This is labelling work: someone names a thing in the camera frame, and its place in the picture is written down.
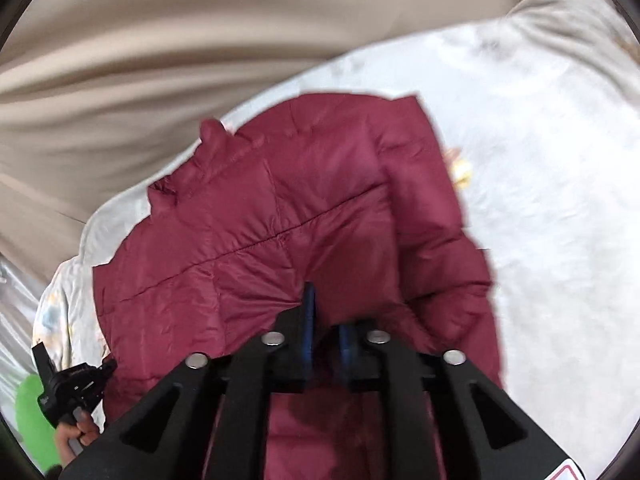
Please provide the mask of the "person's left hand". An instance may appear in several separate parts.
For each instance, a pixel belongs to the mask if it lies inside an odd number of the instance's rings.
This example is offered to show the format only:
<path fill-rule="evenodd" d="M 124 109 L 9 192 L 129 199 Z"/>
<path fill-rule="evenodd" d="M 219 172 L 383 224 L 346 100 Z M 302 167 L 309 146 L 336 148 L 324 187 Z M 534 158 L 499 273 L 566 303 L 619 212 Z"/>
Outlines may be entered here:
<path fill-rule="evenodd" d="M 86 411 L 79 411 L 75 418 L 75 425 L 60 422 L 55 428 L 53 441 L 62 467 L 66 467 L 77 456 L 70 446 L 71 440 L 79 442 L 85 448 L 101 434 L 99 426 Z"/>

